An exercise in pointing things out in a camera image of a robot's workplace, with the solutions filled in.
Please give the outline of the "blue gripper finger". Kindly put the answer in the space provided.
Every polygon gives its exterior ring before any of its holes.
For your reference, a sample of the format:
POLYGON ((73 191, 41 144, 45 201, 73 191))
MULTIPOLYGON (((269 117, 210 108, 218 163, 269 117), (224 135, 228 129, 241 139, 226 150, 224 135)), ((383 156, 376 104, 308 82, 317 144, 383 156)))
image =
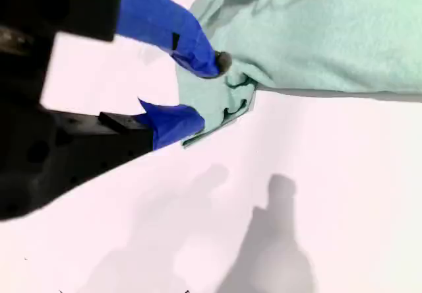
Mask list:
POLYGON ((121 115, 102 112, 98 121, 115 133, 102 137, 107 152, 148 154, 201 132, 204 118, 192 107, 157 105, 139 100, 143 113, 121 115))
POLYGON ((53 0, 63 32, 110 42, 114 36, 156 46, 200 78, 216 78, 231 56, 216 51, 198 20, 172 0, 53 0))

